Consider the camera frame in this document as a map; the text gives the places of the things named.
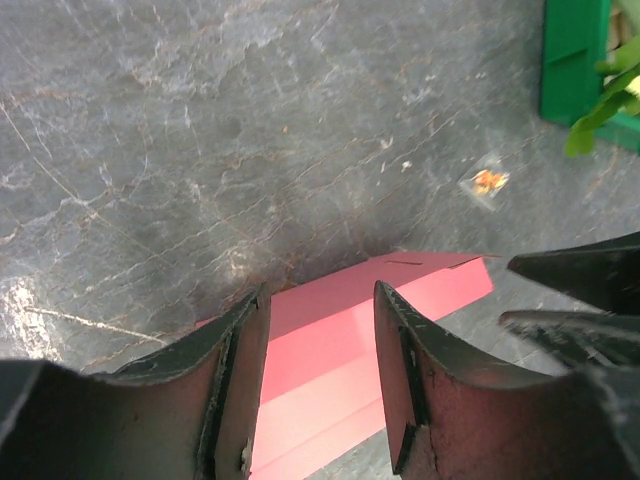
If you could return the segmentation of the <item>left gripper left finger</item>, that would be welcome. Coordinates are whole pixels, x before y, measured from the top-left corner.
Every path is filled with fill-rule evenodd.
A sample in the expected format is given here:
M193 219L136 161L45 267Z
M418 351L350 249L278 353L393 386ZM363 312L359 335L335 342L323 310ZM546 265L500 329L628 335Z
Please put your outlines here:
M112 373L1 364L5 479L246 479L271 317L259 287Z

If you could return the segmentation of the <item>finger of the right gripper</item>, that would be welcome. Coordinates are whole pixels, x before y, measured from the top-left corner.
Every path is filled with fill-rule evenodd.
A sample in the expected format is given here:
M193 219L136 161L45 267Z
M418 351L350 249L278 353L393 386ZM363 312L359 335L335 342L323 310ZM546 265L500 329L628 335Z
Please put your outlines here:
M639 313L639 234L584 246L521 254L507 269L618 315Z
M519 310L499 324L568 367L637 367L639 318L584 311Z

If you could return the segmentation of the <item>pink paper box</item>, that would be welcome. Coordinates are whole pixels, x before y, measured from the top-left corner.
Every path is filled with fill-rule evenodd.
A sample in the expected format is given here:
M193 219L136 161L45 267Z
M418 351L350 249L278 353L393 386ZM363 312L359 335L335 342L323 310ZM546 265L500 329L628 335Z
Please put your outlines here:
M479 254L396 252L273 295L254 479L304 479L385 426L377 281L439 320L489 294Z

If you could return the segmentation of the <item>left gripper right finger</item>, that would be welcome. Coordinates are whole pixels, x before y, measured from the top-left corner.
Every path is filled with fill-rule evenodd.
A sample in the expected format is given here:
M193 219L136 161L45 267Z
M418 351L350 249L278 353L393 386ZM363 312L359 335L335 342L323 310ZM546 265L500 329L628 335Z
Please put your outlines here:
M561 376L494 357L384 282L374 329L394 474L404 479L635 479L639 432L614 410L614 370Z

